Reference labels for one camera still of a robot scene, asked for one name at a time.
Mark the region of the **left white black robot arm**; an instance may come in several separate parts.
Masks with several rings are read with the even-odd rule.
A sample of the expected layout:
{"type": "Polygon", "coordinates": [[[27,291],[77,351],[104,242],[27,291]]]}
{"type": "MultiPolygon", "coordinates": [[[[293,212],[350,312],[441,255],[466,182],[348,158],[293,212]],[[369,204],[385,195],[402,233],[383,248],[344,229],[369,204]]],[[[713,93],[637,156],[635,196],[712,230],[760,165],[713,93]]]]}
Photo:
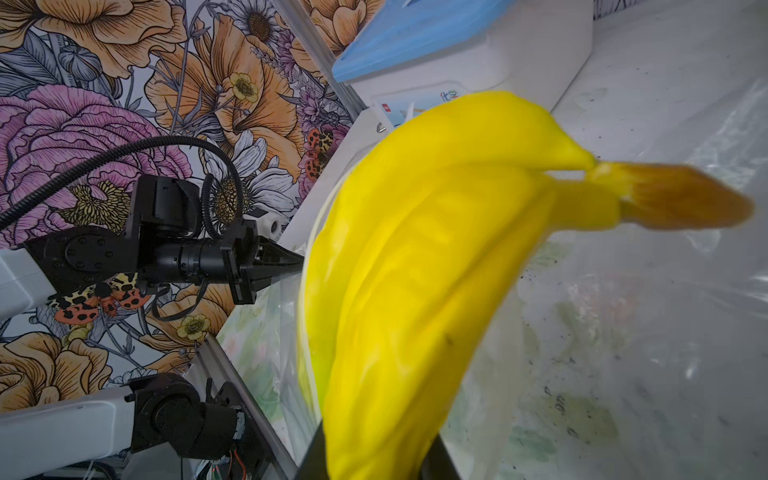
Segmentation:
{"type": "MultiPolygon", "coordinates": [[[[253,220],[236,219],[219,238],[203,237],[203,223],[196,185],[141,177],[124,233],[73,227],[3,251],[1,311],[15,315],[51,302],[63,323],[83,326],[141,310],[175,282],[200,291],[222,284],[245,305],[302,267],[300,255],[277,245],[253,220]]],[[[106,393],[5,413],[1,434],[2,476],[25,479],[163,444],[183,458],[216,460],[253,429],[227,401],[202,399],[180,375],[157,373],[106,393]]]]}

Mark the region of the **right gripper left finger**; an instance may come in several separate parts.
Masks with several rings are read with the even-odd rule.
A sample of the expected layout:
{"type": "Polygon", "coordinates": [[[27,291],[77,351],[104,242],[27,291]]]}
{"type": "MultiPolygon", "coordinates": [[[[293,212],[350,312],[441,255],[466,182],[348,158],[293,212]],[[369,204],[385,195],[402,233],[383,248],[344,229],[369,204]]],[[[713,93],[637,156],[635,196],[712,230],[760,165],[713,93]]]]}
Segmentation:
{"type": "Polygon", "coordinates": [[[306,454],[297,467],[294,480],[329,480],[323,423],[318,425],[306,454]]]}

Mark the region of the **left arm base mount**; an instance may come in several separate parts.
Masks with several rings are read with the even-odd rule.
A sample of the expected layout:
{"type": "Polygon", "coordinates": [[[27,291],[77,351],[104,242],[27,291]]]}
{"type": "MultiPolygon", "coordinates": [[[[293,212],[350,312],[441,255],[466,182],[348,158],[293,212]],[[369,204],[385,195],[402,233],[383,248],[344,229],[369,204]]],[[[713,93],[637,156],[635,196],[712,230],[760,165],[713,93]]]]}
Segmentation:
{"type": "Polygon", "coordinates": [[[261,410],[231,381],[204,384],[204,400],[215,416],[203,428],[203,447],[215,459],[185,459],[184,479],[283,479],[285,473],[266,433],[261,410]]]}

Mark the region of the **yellow banana bunch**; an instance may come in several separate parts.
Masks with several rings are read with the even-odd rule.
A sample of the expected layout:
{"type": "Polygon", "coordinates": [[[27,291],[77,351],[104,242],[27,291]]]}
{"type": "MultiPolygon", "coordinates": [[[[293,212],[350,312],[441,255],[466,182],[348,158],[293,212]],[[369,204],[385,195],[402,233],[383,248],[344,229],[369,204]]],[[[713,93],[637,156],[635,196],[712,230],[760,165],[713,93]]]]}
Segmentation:
{"type": "Polygon", "coordinates": [[[753,211],[687,165],[600,161],[508,91],[396,128],[343,182],[309,251],[303,320],[329,477],[417,477],[492,317],[552,234],[729,228],[753,211]]]}

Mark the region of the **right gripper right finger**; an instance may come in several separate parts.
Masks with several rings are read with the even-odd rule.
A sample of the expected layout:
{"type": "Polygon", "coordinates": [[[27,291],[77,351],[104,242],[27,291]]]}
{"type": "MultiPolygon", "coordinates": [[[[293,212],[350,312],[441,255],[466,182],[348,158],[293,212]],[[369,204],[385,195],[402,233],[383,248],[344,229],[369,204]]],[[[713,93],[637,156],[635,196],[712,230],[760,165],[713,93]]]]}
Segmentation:
{"type": "Polygon", "coordinates": [[[420,474],[420,480],[460,480],[453,461],[440,436],[434,439],[425,456],[420,474]]]}

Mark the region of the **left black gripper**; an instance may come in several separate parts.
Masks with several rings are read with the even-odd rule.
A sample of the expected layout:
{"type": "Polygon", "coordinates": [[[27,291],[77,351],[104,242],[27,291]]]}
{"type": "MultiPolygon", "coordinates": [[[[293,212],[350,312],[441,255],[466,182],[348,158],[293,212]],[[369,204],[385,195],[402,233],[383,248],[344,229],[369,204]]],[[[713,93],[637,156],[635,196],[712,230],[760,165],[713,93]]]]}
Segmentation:
{"type": "Polygon", "coordinates": [[[221,254],[233,301],[252,304],[274,278],[301,272],[305,257],[269,239],[259,239],[255,220],[236,219],[223,234],[221,254]]]}

